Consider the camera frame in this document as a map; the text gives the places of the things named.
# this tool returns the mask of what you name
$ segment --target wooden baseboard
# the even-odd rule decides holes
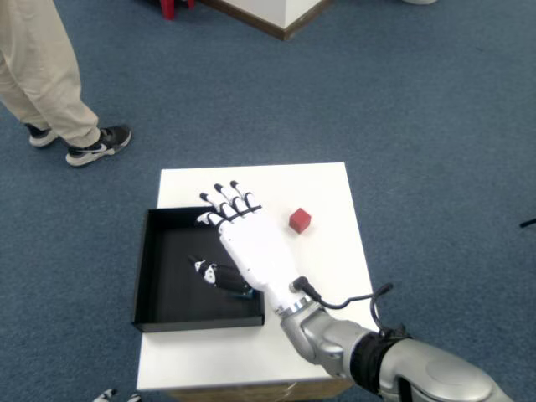
[[[352,385],[353,383],[347,380],[329,379],[243,387],[191,389],[170,391],[168,394],[181,402],[286,402],[334,398]]]
[[[299,17],[299,19],[297,19],[291,25],[289,25],[286,28],[282,28],[273,23],[269,23],[268,21],[265,21],[262,18],[256,17],[255,15],[251,13],[247,13],[244,10],[240,10],[239,8],[232,6],[223,0],[199,0],[199,1],[201,3],[206,4],[207,6],[211,8],[215,8],[216,10],[219,10],[222,13],[226,13],[229,16],[238,19],[239,21],[242,21],[243,23],[247,23],[248,25],[254,28],[257,28],[280,40],[290,39],[299,29],[303,28],[308,23],[310,23],[314,18],[318,16],[318,14],[320,14],[332,2],[332,0],[322,0],[316,6],[311,8],[301,17]]]

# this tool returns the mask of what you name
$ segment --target red chair leg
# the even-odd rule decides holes
[[[160,6],[165,19],[175,18],[175,0],[160,0]]]

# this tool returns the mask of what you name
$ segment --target small black and white object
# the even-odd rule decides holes
[[[102,394],[97,396],[96,399],[93,399],[93,402],[109,402],[115,394],[117,394],[117,389],[107,389]],[[142,402],[142,396],[139,394],[132,394],[127,402]]]
[[[238,268],[207,262],[204,258],[189,255],[188,261],[208,284],[232,291],[241,296],[249,296],[252,293],[251,286],[244,280]]]

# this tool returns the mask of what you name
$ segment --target red cube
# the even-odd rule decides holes
[[[296,232],[301,233],[303,230],[307,229],[307,226],[311,223],[311,215],[305,212],[303,209],[298,208],[298,210],[291,215],[289,225]]]

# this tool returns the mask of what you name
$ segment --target person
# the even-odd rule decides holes
[[[53,0],[0,0],[0,100],[26,125],[31,145],[60,137],[76,167],[131,140],[128,126],[98,128],[80,92],[75,52]]]

